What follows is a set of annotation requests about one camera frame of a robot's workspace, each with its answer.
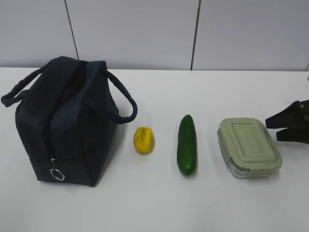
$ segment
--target white table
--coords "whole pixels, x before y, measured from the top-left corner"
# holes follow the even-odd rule
[[[0,95],[34,69],[1,68]],[[279,173],[236,178],[217,143],[227,117],[262,122],[292,102],[309,99],[309,72],[111,70],[139,113],[118,126],[111,158],[95,188],[38,182],[14,124],[15,106],[0,106],[1,232],[307,232],[309,145],[277,142]],[[121,115],[129,103],[111,88]],[[181,118],[196,126],[198,168],[183,177],[176,164]],[[140,155],[137,127],[151,127],[155,147]]]

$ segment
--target bag strap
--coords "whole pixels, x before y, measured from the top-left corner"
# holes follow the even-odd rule
[[[47,64],[45,64],[43,67],[41,67],[40,69],[32,72],[31,74],[29,74],[28,76],[26,76],[23,80],[21,80],[20,82],[18,82],[18,84],[12,89],[11,92],[9,92],[8,94],[4,95],[3,97],[1,97],[1,103],[3,105],[5,105],[5,107],[9,107],[17,102],[19,102],[20,100],[22,100],[27,93],[29,92],[29,89],[27,90],[23,90],[31,81],[34,80],[34,78],[36,78],[39,74],[41,74],[47,67],[48,65],[50,65],[50,63],[52,62],[49,61]]]
[[[128,101],[131,103],[133,107],[133,112],[131,116],[129,117],[121,117],[119,115],[115,115],[114,113],[110,112],[109,110],[106,110],[106,113],[108,117],[117,124],[125,124],[128,122],[132,122],[137,115],[137,105],[131,95],[129,94],[126,87],[118,80],[117,77],[115,77],[112,73],[110,73],[107,69],[101,68],[101,71],[109,78],[109,80],[113,83],[113,85],[128,99]]]
[[[101,68],[101,72],[106,75],[109,80],[113,83],[113,85],[128,99],[128,101],[131,103],[132,107],[133,107],[133,112],[131,114],[131,116],[129,117],[121,117],[119,115],[114,114],[113,112],[109,111],[108,109],[102,109],[101,107],[98,107],[96,105],[96,103],[89,99],[86,98],[85,99],[85,104],[91,108],[92,110],[94,110],[95,112],[97,112],[99,115],[101,116],[105,116],[107,115],[108,118],[117,123],[117,124],[125,124],[128,122],[131,122],[135,119],[136,115],[137,115],[137,105],[135,103],[135,101],[132,99],[131,95],[129,94],[128,90],[126,89],[126,87],[124,87],[124,85],[117,79],[117,77],[115,77],[112,73],[110,73],[109,71],[107,71],[106,68]]]

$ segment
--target green cucumber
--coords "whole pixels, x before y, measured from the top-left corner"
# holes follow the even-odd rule
[[[186,115],[180,122],[177,164],[184,175],[191,175],[197,165],[197,134],[191,115]]]

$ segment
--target yellow pepper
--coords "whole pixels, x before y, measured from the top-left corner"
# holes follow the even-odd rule
[[[135,132],[133,143],[137,152],[143,154],[150,152],[154,147],[154,135],[151,128],[138,128]]]

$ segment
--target food container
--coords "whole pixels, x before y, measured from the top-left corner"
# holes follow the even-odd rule
[[[218,138],[222,155],[235,176],[269,176],[282,165],[281,154],[265,126],[255,118],[224,119]]]

